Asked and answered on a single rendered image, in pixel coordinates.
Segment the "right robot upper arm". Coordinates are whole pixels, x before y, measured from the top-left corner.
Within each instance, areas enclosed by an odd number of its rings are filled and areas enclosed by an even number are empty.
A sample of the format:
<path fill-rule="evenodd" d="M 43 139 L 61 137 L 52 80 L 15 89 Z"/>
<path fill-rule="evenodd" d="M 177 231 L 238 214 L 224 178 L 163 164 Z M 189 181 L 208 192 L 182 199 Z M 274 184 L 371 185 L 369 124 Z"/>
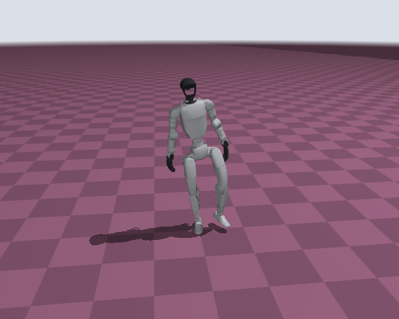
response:
<path fill-rule="evenodd" d="M 178 117 L 180 115 L 180 106 L 175 106 L 169 110 L 169 128 L 170 128 L 170 139 L 176 140 L 178 138 L 178 132 L 176 131 Z"/>

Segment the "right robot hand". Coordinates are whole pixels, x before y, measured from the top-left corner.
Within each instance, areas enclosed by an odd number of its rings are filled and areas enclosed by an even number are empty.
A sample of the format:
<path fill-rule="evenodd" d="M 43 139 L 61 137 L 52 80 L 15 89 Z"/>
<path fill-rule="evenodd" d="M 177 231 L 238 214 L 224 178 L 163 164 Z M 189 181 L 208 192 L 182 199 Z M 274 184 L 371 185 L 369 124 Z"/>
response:
<path fill-rule="evenodd" d="M 171 170 L 172 172 L 175 172 L 176 170 L 174 169 L 173 165 L 172 165 L 172 160 L 174 159 L 174 155 L 171 154 L 170 158 L 167 156 L 167 167 L 169 168 L 169 170 Z"/>

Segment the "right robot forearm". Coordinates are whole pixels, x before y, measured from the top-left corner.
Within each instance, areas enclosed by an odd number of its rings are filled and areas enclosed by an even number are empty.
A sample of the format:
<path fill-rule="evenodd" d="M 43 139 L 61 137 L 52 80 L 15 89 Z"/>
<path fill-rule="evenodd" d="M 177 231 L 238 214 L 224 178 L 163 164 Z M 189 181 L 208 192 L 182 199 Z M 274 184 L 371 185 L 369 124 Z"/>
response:
<path fill-rule="evenodd" d="M 170 132 L 168 133 L 168 151 L 166 153 L 166 155 L 170 158 L 170 155 L 173 154 L 175 152 L 175 143 L 176 140 L 171 140 L 170 139 Z"/>

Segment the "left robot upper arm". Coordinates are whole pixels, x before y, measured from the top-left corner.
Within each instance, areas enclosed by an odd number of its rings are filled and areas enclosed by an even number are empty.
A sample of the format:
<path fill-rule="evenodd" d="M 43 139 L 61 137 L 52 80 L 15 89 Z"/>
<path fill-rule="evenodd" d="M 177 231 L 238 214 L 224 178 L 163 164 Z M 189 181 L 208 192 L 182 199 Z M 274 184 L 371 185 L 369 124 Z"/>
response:
<path fill-rule="evenodd" d="M 211 121 L 211 127 L 214 129 L 218 128 L 219 126 L 221 126 L 221 122 L 220 122 L 220 120 L 218 120 L 216 118 L 216 111 L 214 108 L 214 103 L 209 99 L 205 99 L 205 100 L 203 100 L 203 102 L 205 103 L 205 107 L 207 109 L 207 114 Z"/>

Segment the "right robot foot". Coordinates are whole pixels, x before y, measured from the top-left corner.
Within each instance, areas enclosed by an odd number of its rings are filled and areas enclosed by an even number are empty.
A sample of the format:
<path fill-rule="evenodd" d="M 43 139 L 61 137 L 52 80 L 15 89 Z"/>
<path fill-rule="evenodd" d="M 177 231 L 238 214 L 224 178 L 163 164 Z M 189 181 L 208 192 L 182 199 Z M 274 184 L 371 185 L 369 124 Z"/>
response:
<path fill-rule="evenodd" d="M 195 220 L 194 231 L 195 231 L 195 234 L 201 234 L 203 231 L 202 220 L 201 220 L 201 218 L 200 218 L 200 222 L 199 222 L 199 219 L 197 219 L 197 220 L 198 220 L 197 222 Z"/>

